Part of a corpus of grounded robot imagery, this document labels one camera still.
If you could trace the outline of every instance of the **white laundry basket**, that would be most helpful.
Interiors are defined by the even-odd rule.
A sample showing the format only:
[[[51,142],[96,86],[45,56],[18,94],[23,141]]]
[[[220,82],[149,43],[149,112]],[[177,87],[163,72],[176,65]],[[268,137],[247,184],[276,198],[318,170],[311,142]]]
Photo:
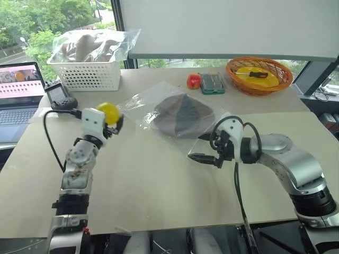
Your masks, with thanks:
[[[70,91],[115,91],[119,88],[119,63],[112,62],[63,62],[51,65],[64,86]]]

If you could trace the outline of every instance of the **laptop keyboard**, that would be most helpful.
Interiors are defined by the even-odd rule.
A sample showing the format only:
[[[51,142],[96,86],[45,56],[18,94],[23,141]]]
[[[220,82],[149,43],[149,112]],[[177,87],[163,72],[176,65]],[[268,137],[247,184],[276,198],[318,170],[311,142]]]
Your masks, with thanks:
[[[36,108],[1,110],[0,125],[28,123],[36,110]]]

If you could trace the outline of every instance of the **yellow plate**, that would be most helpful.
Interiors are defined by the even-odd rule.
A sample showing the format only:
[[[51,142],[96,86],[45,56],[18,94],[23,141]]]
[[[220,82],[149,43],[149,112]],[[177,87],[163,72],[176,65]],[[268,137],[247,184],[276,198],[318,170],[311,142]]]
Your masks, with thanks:
[[[257,78],[257,77],[250,77],[249,73],[253,71],[253,72],[258,72],[258,71],[263,71],[263,72],[267,72],[268,76],[267,78]],[[258,86],[262,86],[262,87],[274,87],[274,86],[278,86],[279,85],[279,81],[276,78],[276,76],[274,76],[270,71],[267,71],[265,69],[262,68],[258,68],[258,67],[241,67],[237,70],[237,72],[241,72],[241,73],[248,73],[248,74],[236,74],[237,77],[247,83],[252,83]]]

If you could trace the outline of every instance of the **clear plastic bag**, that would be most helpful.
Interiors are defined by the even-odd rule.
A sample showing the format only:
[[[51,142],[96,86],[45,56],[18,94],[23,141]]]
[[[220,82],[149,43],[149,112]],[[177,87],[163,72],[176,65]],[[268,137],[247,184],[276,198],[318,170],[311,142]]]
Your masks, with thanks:
[[[69,31],[54,39],[50,61],[52,63],[123,61],[135,46],[139,33],[140,30]]]
[[[185,155],[197,138],[211,131],[226,113],[164,81],[119,104],[118,109],[142,129],[153,131]]]

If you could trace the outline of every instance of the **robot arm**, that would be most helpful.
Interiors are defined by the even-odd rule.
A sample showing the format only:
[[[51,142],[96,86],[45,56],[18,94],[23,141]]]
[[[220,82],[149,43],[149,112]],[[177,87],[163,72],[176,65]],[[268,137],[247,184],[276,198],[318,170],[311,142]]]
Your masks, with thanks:
[[[212,133],[200,137],[210,141],[219,154],[218,159],[200,153],[189,157],[218,168],[224,160],[232,159],[245,164],[263,164],[277,175],[301,222],[312,228],[339,226],[339,205],[329,193],[319,162],[281,134],[261,135],[259,146],[256,137],[243,137],[243,125],[236,116],[226,117],[217,123]]]
[[[48,253],[89,253],[90,233],[87,228],[87,207],[92,189],[95,158],[112,134],[122,128],[121,116],[116,128],[105,123],[105,113],[93,108],[77,111],[82,120],[83,137],[78,138],[67,152],[65,172],[61,181],[59,200],[53,203],[56,216],[52,218],[47,238]]]
[[[262,155],[258,161],[273,170],[295,205],[298,219],[312,228],[339,226],[339,205],[333,200],[319,162],[281,134],[260,136]],[[252,154],[256,138],[250,141]]]

